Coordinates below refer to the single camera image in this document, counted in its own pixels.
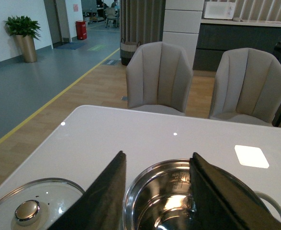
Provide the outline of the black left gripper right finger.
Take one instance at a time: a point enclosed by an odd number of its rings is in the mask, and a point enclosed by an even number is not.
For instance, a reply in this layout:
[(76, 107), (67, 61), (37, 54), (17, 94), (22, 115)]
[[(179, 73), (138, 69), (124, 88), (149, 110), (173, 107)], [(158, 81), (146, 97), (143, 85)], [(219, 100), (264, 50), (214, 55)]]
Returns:
[(281, 222), (251, 197), (248, 187), (228, 177), (198, 153), (190, 159), (193, 230), (281, 230)]

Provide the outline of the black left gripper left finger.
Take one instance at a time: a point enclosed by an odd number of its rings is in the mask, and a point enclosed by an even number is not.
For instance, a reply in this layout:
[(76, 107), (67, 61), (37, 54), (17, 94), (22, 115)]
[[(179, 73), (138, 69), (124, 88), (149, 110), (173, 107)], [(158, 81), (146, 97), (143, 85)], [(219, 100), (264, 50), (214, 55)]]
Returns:
[(117, 153), (84, 195), (50, 230), (117, 230), (122, 215), (126, 154)]

